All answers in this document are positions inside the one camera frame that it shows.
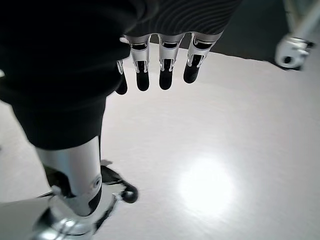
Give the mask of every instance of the black fingertip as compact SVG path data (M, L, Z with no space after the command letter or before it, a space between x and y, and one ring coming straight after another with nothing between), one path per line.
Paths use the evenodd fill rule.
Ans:
M159 85L163 90L168 90L171 87L172 83L172 71L165 69L164 71L160 70L159 76Z
M121 74L121 83L118 89L116 90L117 94L124 95L128 90L128 85L126 81L125 73Z
M198 76L199 67L197 66L188 66L188 64L185 65L184 73L183 73L183 79L187 84L192 84Z
M136 84L140 91L146 91L149 88L148 72L139 72L136 74Z

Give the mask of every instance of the metal frame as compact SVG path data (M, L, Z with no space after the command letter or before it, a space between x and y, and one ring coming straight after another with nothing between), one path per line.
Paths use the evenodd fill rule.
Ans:
M290 33L279 42L275 62L284 68L301 67L312 46L309 39L320 21L320 0L314 0L307 11L301 11L297 0L284 0Z

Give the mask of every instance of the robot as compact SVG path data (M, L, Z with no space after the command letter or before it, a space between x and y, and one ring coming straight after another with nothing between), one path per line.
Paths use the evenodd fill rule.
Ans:
M0 99L34 145L52 192L0 205L1 239L88 240L118 201L134 203L137 188L100 156L106 97L128 88L122 59L131 53L137 86L146 91L150 37L157 35L159 86L168 90L180 43L191 33L183 75L191 84L240 3L2 3Z

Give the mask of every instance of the black fabric sleeve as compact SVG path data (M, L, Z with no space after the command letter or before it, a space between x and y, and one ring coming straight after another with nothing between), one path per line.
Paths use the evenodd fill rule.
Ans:
M0 99L33 145L66 149L101 134L116 61L130 54L119 38L148 16L147 2L0 4Z

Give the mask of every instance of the silver metal part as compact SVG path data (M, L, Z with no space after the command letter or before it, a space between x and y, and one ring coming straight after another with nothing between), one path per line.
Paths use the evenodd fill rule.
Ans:
M296 0L285 0L291 36L307 40L320 21L320 0L309 3L306 11L301 12Z
M188 59L187 59L186 63L189 67L191 67L194 56L200 55L201 59L196 66L197 68L199 68L201 66L201 64L203 63L204 59L207 57L208 53L210 52L210 49L213 47L213 45L215 45L216 41L219 39L219 37L217 36L217 40L214 42L207 42L207 41L202 40L201 38L196 38L195 36L196 36L196 34L192 33L192 37L191 37L191 41L190 41L190 45L189 45L189 50L188 50ZM199 43L205 44L205 45L207 45L207 47L206 48L198 48L197 44L199 44Z
M293 69L302 66L308 55L308 43L305 40L286 35L277 45L275 62L284 68Z
M310 35L320 21L320 0L285 0L284 6L290 33L278 43L275 62L294 69L302 66L309 55Z
M143 62L144 69L143 71L146 73L148 72L148 65L149 65L149 42L151 35L143 36L139 38L134 38L131 36L125 36L130 43L131 46L131 57L135 67L135 71L140 73L140 69L138 66L138 62Z
M61 198L77 215L88 216L92 209L89 202L98 194L102 176L100 172L99 139L96 136L87 143L62 150L36 148L44 165L50 184L49 172L58 172L67 177L65 186L52 185L53 192Z
M119 73L122 75L124 73L124 63L122 60L116 61L116 66L118 67Z
M161 71L165 70L164 61L165 59L171 60L169 72L173 70L174 64L176 62L179 46L184 34L177 36L166 36L159 34L159 62ZM165 44L174 45L174 47L167 47Z
M101 161L106 166L109 162ZM125 190L121 182L103 182L101 201L89 216L79 216L58 196L0 204L1 240L91 240L115 209Z

